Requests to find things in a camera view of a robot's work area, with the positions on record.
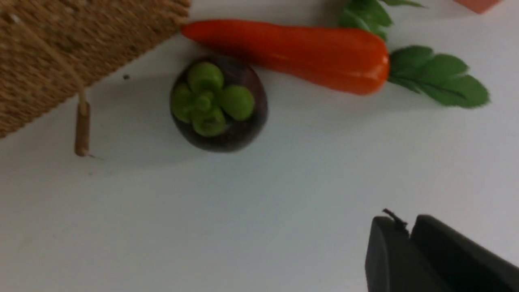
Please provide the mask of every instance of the pink object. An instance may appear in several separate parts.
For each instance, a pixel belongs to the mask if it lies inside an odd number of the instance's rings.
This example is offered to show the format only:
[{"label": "pink object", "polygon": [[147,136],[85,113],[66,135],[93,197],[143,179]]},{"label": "pink object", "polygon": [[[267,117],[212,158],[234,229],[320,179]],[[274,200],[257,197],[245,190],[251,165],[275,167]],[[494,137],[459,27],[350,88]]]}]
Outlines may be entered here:
[{"label": "pink object", "polygon": [[454,0],[475,13],[485,13],[501,0]]}]

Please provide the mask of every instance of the toy vegetable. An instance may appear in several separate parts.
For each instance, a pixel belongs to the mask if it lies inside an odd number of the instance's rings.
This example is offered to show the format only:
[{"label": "toy vegetable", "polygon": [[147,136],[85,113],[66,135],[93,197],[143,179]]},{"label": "toy vegetable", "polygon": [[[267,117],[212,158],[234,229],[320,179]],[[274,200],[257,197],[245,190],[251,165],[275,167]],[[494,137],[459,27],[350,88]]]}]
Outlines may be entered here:
[{"label": "toy vegetable", "polygon": [[268,116],[263,85],[247,65],[209,56],[191,63],[170,97],[177,128],[191,144],[232,152],[251,143]]},{"label": "toy vegetable", "polygon": [[[368,5],[376,0],[353,0]],[[378,14],[367,14],[372,21]],[[344,26],[375,27],[350,13]],[[391,24],[391,19],[383,22]],[[489,101],[486,88],[467,75],[468,66],[450,55],[412,46],[389,55],[384,40],[358,28],[281,26],[245,20],[208,20],[191,23],[182,34],[204,46],[237,59],[303,78],[332,89],[368,95],[385,81],[427,94],[446,106],[475,108]]]}]

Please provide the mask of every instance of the orange carrot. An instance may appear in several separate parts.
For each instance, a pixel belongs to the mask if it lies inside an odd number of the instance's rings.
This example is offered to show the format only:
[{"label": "orange carrot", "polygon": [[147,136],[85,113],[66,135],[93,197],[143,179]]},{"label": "orange carrot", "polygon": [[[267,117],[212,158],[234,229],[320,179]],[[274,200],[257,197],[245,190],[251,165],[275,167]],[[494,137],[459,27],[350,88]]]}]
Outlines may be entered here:
[{"label": "orange carrot", "polygon": [[182,34],[242,61],[358,95],[378,91],[389,74],[386,44],[359,29],[208,20],[185,26]]}]

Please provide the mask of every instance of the black object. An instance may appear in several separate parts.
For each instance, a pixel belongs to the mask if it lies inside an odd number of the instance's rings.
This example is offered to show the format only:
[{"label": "black object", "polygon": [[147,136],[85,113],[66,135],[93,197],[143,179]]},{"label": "black object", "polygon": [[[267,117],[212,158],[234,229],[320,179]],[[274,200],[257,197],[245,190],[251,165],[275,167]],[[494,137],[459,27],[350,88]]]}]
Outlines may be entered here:
[{"label": "black object", "polygon": [[369,292],[513,292],[519,268],[429,215],[375,217],[366,255]]}]

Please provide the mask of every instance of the basket handle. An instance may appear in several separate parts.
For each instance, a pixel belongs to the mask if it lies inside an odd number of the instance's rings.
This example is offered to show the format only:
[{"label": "basket handle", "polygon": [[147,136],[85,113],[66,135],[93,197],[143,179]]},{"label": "basket handle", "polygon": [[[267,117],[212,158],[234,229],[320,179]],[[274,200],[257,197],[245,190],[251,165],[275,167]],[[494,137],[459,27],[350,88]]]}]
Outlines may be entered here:
[{"label": "basket handle", "polygon": [[83,80],[76,73],[74,68],[65,61],[65,59],[53,48],[51,48],[43,39],[41,39],[35,32],[33,32],[10,8],[5,10],[10,14],[13,21],[20,26],[25,33],[32,38],[39,46],[49,54],[61,67],[63,67],[74,79],[78,87],[79,103],[77,105],[76,118],[76,140],[74,152],[76,155],[84,157],[88,155],[90,146],[90,104],[87,102],[85,95],[85,86]]}]

